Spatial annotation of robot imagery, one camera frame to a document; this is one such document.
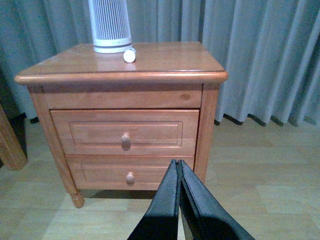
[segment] wooden furniture edge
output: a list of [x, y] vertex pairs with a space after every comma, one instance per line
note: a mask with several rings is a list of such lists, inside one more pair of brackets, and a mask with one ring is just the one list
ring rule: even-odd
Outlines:
[[226, 71], [171, 71], [171, 72], [88, 72], [64, 74], [16, 75], [20, 85], [43, 86], [53, 84], [221, 84], [228, 78]]
[[49, 143], [50, 150], [58, 168], [60, 177], [66, 191], [70, 194], [73, 204], [76, 208], [81, 208], [84, 204], [84, 198], [79, 189], [76, 188], [68, 164], [65, 159], [58, 134], [54, 126], [51, 114], [47, 107], [43, 90], [40, 86], [28, 86], [28, 91], [36, 109], [36, 113], [41, 122], [43, 132]]
[[213, 139], [219, 85], [204, 84], [194, 159], [194, 173], [204, 183], [206, 180], [210, 148]]
[[10, 170], [22, 169], [28, 160], [1, 105], [0, 129], [0, 158], [3, 164]]

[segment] air purifier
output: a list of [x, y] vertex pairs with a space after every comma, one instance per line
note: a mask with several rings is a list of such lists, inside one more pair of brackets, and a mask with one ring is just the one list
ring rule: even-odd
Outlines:
[[132, 47], [126, 0], [89, 0], [93, 48], [121, 53]]

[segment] laminate floor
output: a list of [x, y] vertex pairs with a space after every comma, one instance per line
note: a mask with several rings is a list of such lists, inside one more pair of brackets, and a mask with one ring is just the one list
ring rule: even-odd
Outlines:
[[[39, 123], [26, 122], [28, 163], [0, 168], [1, 240], [127, 239], [154, 191], [65, 192]], [[205, 185], [257, 240], [320, 239], [320, 127], [215, 126]], [[184, 239], [179, 225], [178, 239]]]

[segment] bottle cap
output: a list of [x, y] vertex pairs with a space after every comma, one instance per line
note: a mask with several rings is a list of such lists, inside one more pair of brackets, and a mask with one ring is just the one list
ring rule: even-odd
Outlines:
[[136, 50], [133, 47], [130, 47], [124, 52], [123, 59], [127, 63], [133, 63], [136, 60]]

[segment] gray curtain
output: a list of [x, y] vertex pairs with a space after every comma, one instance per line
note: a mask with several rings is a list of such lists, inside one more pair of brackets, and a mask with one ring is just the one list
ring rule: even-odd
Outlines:
[[[320, 120], [320, 2], [127, 0], [134, 42], [200, 41], [229, 72], [216, 120], [248, 114], [295, 124]], [[1, 70], [21, 112], [34, 118], [19, 71], [91, 43], [87, 0], [8, 0], [0, 8]]]

